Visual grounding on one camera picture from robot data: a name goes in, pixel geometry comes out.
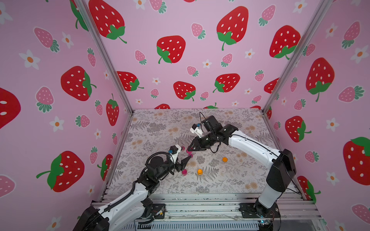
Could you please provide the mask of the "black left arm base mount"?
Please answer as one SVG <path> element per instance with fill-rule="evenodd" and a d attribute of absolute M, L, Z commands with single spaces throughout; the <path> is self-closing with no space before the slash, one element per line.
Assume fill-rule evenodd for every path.
<path fill-rule="evenodd" d="M 151 204 L 145 208 L 141 218 L 144 221 L 139 222 L 139 224 L 150 224 L 157 219 L 164 219 L 166 213 L 166 204 Z"/>

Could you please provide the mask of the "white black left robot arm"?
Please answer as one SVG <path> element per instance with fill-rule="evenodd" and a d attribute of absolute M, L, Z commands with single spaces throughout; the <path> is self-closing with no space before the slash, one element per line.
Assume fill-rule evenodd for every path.
<path fill-rule="evenodd" d="M 130 190 L 99 208 L 87 208 L 73 230 L 119 231 L 138 218 L 150 217 L 153 220 L 153 202 L 149 197 L 169 174 L 185 170 L 191 159 L 191 156 L 188 156 L 178 161 L 181 150 L 182 147 L 175 145 L 167 152 L 157 152 L 149 156 Z"/>

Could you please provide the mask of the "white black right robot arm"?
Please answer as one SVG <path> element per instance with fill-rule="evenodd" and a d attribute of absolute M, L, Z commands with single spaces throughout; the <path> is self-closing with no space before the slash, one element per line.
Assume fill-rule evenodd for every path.
<path fill-rule="evenodd" d="M 266 178 L 267 184 L 250 212 L 261 218 L 270 214 L 272 207 L 296 175 L 292 152 L 287 149 L 280 151 L 265 146 L 233 125 L 221 125 L 214 116 L 193 124 L 190 131 L 196 135 L 188 147 L 190 152 L 206 151 L 216 143 L 224 143 L 248 154 L 269 170 Z"/>

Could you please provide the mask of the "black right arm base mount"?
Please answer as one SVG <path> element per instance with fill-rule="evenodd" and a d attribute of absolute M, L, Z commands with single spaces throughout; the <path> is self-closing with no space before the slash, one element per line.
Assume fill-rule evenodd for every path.
<path fill-rule="evenodd" d="M 271 208 L 265 208 L 261 204 L 256 205 L 256 203 L 240 203 L 239 212 L 241 212 L 243 218 L 281 218 L 277 203 L 274 203 Z"/>

